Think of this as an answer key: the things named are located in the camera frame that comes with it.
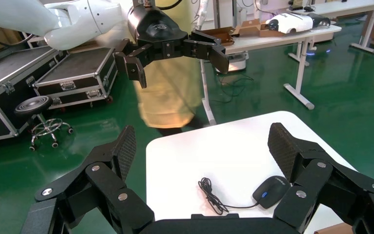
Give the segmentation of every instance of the stool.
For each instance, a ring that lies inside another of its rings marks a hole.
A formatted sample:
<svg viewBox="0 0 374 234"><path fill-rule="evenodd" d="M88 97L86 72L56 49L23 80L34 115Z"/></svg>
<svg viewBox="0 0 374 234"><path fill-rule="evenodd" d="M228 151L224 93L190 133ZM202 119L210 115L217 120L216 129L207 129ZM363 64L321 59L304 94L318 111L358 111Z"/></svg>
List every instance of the stool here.
<svg viewBox="0 0 374 234"><path fill-rule="evenodd" d="M58 147L58 141L56 140L54 132L56 130L59 130L62 125L68 126L68 134L72 134L74 132L74 129L68 123L63 122L60 118L52 118L49 120L44 119L42 111L47 110L52 105L52 102L52 98L48 96L38 96L24 101L15 108L15 115L19 117L31 117L33 115L36 115L41 121L40 124L38 124L31 130L32 140L29 149L32 151L35 151L37 149L35 141L38 139L38 137L47 134L51 134L52 139L54 140L52 143L52 147Z"/></svg>

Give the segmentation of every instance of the green epoxy floor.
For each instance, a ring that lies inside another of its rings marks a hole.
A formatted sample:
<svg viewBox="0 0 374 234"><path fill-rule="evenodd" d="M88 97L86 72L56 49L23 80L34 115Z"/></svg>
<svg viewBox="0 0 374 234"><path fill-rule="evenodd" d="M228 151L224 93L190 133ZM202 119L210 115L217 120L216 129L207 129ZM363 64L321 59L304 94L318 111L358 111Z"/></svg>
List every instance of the green epoxy floor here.
<svg viewBox="0 0 374 234"><path fill-rule="evenodd" d="M298 64L287 56L296 46L251 51L247 70L225 76L224 81L242 74L254 81L239 81L237 85L246 87L238 97L230 103L212 102L211 107L218 123L280 110L293 112L356 169L374 177L374 55L348 47L358 41L361 22L344 20L339 25L343 29L334 41L318 45L316 54L307 59L311 65L305 69L302 93L315 104L314 110L307 110L283 87L296 83ZM210 65L206 68L210 98L228 100ZM236 93L240 88L224 90ZM30 152L28 134L0 141L0 234L19 233L35 191L77 167L92 147L116 139L128 124L136 129L138 145L127 184L145 199L145 148L159 135L139 117L134 88L125 77L116 82L112 96L112 104L101 101L92 109L82 105L53 112L75 128L72 136L60 134L57 149L43 138L39 150ZM206 119L202 107L198 116ZM73 232L114 233L98 210L89 212Z"/></svg>

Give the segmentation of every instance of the computer mouse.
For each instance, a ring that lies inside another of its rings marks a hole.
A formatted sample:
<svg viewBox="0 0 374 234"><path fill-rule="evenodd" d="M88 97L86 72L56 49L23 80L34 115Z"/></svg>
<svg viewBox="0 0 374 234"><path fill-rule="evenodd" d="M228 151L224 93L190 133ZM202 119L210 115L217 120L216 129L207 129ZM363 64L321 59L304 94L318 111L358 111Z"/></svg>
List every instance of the computer mouse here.
<svg viewBox="0 0 374 234"><path fill-rule="evenodd" d="M282 176L272 176L265 180L253 193L253 198L263 208L268 209L280 201L287 190L290 183Z"/></svg>
<svg viewBox="0 0 374 234"><path fill-rule="evenodd" d="M310 6L305 6L304 8L304 11L305 12L312 12L312 11L315 11L312 7L310 7Z"/></svg>

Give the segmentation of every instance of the white desk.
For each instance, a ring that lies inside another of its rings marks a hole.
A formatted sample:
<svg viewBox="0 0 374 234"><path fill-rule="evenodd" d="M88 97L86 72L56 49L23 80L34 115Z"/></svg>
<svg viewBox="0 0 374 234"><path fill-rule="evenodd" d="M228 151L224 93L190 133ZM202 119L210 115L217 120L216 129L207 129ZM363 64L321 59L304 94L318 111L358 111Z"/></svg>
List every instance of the white desk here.
<svg viewBox="0 0 374 234"><path fill-rule="evenodd" d="M297 138L317 142L336 162L353 169L296 115L285 111L158 138L146 152L147 204L155 219L215 216L197 185L202 177L211 179L213 192L223 203L253 204L251 195L265 179L283 175L267 146L274 122L281 122ZM240 217L272 217L275 207L230 211ZM320 205L305 233L341 222L330 208Z"/></svg>
<svg viewBox="0 0 374 234"><path fill-rule="evenodd" d="M309 100L307 100L302 94L300 94L302 81L303 81L303 72L306 63L306 51L308 43L311 42L313 45L313 38L314 36L324 35L328 33L335 33L339 32L342 28L331 25L330 27L318 27L311 29L307 32L292 34L292 35L285 35L283 37L268 37L268 38L260 38L260 37L242 37L242 38L235 38L234 44L231 46L226 46L226 54L234 54L243 52L246 50L256 50L262 49L267 47L273 47L278 45L287 45L292 43L300 43L301 50L299 53L298 49L298 56L299 56L299 70L298 70L298 79L296 82L296 88L293 88L290 84L284 84L284 87L293 95L295 96L300 102L302 102L309 110L314 109L314 104L312 104ZM203 86L204 86L204 97L203 98L203 106L206 111L206 115L210 125L215 125L216 121L214 119L213 112L211 111L209 99L208 99L208 91L207 91L207 81L206 75L204 73L204 66L202 64L202 77L203 77Z"/></svg>
<svg viewBox="0 0 374 234"><path fill-rule="evenodd" d="M313 6L316 8L314 12L305 12L304 10L293 12L303 15L315 13L329 18L335 18L339 16L372 11L371 19L369 21L368 28L366 29L365 36L361 40L360 44L351 43L351 46L374 53L374 49L367 47L369 36L371 35L372 27L374 26L374 0L348 0L347 2L332 1L315 4Z"/></svg>

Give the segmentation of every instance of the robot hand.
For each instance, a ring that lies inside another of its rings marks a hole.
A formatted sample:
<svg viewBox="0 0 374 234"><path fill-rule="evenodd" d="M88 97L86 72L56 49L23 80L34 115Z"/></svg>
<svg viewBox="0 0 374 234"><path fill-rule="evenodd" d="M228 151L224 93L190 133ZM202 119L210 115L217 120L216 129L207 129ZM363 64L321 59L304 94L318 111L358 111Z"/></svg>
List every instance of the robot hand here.
<svg viewBox="0 0 374 234"><path fill-rule="evenodd" d="M155 60L181 56L209 60L221 73L228 72L229 61L221 40L199 31L191 35L155 6L135 6L128 24L135 42L124 39L116 47L118 70L126 71L129 79L147 87L144 67Z"/></svg>

